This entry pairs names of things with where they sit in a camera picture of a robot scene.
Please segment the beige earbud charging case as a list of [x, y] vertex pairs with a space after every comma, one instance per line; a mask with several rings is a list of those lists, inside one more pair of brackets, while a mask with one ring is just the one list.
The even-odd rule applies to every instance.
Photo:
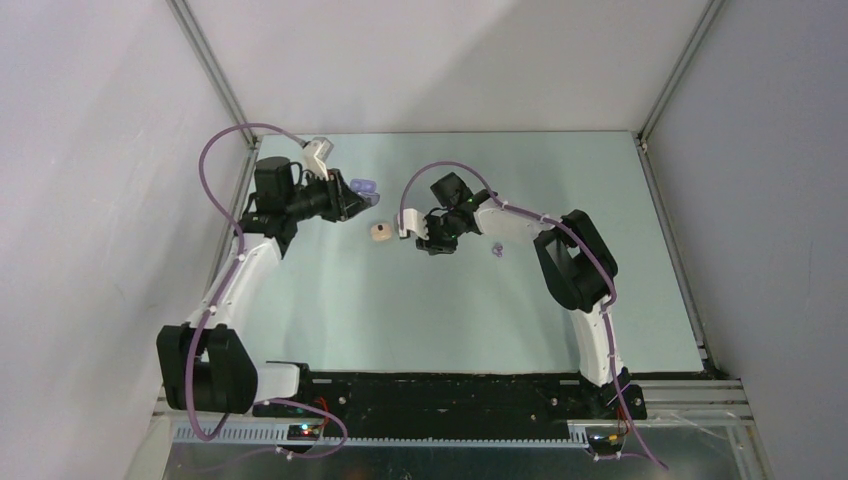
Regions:
[[393, 229], [388, 223], [372, 225], [369, 232], [374, 242], [385, 242], [391, 240], [393, 237]]

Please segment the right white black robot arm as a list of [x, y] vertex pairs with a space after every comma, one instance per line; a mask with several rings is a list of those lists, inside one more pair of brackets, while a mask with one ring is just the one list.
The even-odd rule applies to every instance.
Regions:
[[572, 321], [583, 408], [594, 418], [645, 419], [643, 392], [620, 357], [610, 315], [618, 266], [591, 218], [581, 210], [559, 219], [536, 214], [489, 188], [474, 193], [454, 173], [431, 191], [438, 205], [428, 213], [400, 206], [400, 237], [431, 256], [454, 253], [465, 234], [532, 244], [548, 292]]

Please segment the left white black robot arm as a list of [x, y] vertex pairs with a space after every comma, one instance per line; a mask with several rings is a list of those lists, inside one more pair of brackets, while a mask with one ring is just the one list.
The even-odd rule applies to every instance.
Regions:
[[229, 266], [186, 321], [163, 327], [157, 336], [165, 398], [174, 410], [243, 414], [277, 398], [299, 417], [315, 406], [315, 388], [301, 380], [304, 365], [263, 360], [240, 336], [254, 297], [281, 263], [298, 224], [312, 218], [345, 222], [376, 205], [379, 195], [374, 182], [347, 182], [337, 169], [297, 177], [292, 166], [282, 156], [257, 162]]

